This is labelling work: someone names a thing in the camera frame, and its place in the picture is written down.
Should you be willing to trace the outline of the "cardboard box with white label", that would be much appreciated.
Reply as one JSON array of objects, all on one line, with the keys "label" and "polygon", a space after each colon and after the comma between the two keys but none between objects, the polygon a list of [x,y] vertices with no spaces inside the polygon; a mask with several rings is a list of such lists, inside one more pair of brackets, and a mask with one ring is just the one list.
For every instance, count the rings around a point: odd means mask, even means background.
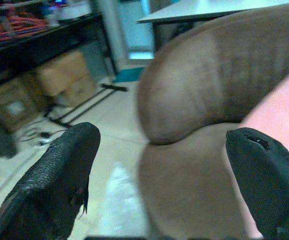
[{"label": "cardboard box with white label", "polygon": [[19,79],[0,85],[0,121],[11,133],[34,120],[37,108]]}]

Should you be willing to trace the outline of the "white table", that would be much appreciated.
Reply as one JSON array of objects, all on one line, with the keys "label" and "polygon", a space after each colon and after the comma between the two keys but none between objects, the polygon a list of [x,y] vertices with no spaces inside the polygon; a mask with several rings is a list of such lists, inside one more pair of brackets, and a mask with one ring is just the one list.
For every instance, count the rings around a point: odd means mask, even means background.
[{"label": "white table", "polygon": [[152,24],[154,51],[156,51],[157,29],[160,25],[205,22],[243,11],[287,4],[289,0],[179,0],[136,22]]}]

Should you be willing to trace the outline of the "large cardboard box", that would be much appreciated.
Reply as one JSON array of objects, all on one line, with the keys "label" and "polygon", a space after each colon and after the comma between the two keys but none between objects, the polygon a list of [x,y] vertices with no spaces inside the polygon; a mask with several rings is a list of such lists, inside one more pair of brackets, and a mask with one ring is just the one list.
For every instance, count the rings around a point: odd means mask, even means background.
[{"label": "large cardboard box", "polygon": [[77,107],[92,97],[97,85],[92,78],[84,54],[66,52],[35,69],[44,93],[58,104]]}]

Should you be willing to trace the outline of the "brown fabric sofa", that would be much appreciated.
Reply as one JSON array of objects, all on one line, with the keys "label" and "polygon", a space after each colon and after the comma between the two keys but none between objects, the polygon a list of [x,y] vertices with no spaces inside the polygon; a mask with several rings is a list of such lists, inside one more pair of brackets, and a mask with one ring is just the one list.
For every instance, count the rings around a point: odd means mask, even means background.
[{"label": "brown fabric sofa", "polygon": [[210,20],[174,38],[137,94],[148,138],[138,179],[172,240],[265,240],[241,195],[226,134],[289,75],[289,4]]}]

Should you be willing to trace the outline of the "pink pillow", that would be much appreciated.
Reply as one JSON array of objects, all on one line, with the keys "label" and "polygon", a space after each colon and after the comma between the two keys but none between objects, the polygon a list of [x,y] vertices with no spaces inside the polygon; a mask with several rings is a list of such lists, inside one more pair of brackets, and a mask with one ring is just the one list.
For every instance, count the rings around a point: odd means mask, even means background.
[{"label": "pink pillow", "polygon": [[279,141],[289,151],[289,75],[239,125],[256,129]]}]

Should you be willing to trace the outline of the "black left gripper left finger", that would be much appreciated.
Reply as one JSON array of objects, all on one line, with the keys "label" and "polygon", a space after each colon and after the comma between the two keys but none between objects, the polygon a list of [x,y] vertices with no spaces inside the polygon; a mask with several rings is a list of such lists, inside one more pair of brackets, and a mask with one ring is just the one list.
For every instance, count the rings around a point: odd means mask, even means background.
[{"label": "black left gripper left finger", "polygon": [[0,206],[0,240],[68,240],[88,211],[89,179],[100,146],[89,122],[68,128],[21,177]]}]

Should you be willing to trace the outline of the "teal floor mat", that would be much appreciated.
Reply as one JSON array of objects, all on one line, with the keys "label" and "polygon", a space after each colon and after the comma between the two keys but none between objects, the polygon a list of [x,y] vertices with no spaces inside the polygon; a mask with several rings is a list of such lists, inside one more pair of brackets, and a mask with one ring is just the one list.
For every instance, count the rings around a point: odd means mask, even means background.
[{"label": "teal floor mat", "polygon": [[139,80],[143,70],[144,67],[123,69],[117,74],[113,82],[114,83],[136,82]]}]

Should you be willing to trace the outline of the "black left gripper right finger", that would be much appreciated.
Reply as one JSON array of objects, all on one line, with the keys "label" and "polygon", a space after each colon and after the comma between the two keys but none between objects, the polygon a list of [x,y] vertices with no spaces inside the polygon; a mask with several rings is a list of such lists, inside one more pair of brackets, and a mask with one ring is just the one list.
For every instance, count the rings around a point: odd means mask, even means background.
[{"label": "black left gripper right finger", "polygon": [[249,127],[228,130],[225,148],[240,193],[265,240],[289,240],[289,151]]}]

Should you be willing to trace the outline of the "black metal desk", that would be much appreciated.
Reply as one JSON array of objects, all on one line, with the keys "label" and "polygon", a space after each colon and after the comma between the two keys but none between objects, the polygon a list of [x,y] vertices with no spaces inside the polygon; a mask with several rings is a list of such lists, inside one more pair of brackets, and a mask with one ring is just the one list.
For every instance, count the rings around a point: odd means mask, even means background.
[{"label": "black metal desk", "polygon": [[0,85],[92,41],[99,43],[103,58],[109,61],[107,69],[117,75],[104,16],[98,12],[64,20],[61,26],[34,36],[0,43]]}]

